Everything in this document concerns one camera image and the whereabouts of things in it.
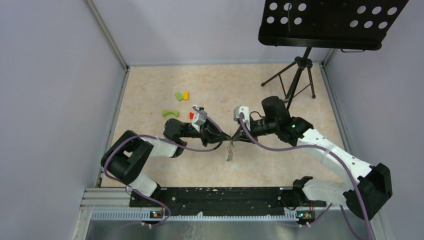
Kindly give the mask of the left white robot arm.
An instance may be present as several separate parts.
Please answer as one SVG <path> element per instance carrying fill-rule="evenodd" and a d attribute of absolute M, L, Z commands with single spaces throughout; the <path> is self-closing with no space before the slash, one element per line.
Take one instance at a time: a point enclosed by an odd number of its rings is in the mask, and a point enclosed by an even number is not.
<path fill-rule="evenodd" d="M 160 202 L 159 184 L 142 173 L 149 157 L 176 158 L 187 149 L 183 138 L 200 139 L 204 147 L 217 145 L 219 148 L 231 137 L 219 130 L 210 120 L 199 128 L 188 122 L 171 118 L 164 125 L 163 137 L 139 136 L 132 130 L 125 131 L 112 147 L 103 155 L 100 165 L 105 172 L 124 185 L 141 193 L 141 200 L 149 207 Z"/>

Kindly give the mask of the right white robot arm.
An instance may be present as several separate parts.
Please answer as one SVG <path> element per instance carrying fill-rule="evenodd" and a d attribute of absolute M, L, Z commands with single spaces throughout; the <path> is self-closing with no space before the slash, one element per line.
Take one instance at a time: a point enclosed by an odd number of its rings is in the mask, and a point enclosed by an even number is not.
<path fill-rule="evenodd" d="M 290 150 L 300 149 L 335 173 L 341 183 L 305 176 L 293 182 L 293 200 L 299 206 L 323 201 L 347 207 L 363 220 L 372 220 L 393 195 L 390 169 L 372 165 L 346 152 L 324 137 L 310 122 L 291 116 L 278 96 L 261 102 L 265 116 L 254 120 L 247 106 L 234 109 L 240 126 L 233 140 L 258 144 L 258 137 L 274 134 Z"/>

